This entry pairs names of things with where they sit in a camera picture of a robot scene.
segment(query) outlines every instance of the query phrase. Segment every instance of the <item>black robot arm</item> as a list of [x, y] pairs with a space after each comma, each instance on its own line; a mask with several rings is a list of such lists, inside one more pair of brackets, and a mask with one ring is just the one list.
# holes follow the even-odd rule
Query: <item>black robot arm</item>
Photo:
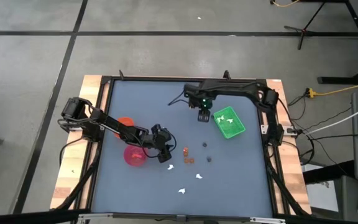
[[259, 82], [234, 82], [230, 80], [205, 80], [198, 86], [185, 84], [183, 94], [189, 98], [190, 108], [199, 108], [198, 121], [208, 122], [209, 109], [218, 95], [245, 96], [266, 113], [268, 129], [265, 141], [273, 146], [281, 145], [284, 130], [277, 123], [278, 93]]
[[[89, 117], [85, 113], [86, 106], [89, 109]], [[170, 154], [172, 145], [166, 144], [171, 140], [172, 134], [166, 128], [161, 128], [159, 124], [154, 125], [151, 128], [152, 134], [149, 134], [148, 129], [137, 126], [126, 126], [108, 116], [101, 109], [92, 106], [89, 100], [79, 97], [68, 99], [62, 111], [62, 117], [63, 119], [60, 121], [65, 121], [66, 123], [59, 124], [65, 131], [68, 131], [67, 127], [75, 126], [81, 128], [83, 130], [83, 138], [90, 141], [100, 141], [101, 132], [99, 130], [105, 128], [117, 133], [127, 144], [157, 149], [157, 158], [161, 163], [172, 158]]]

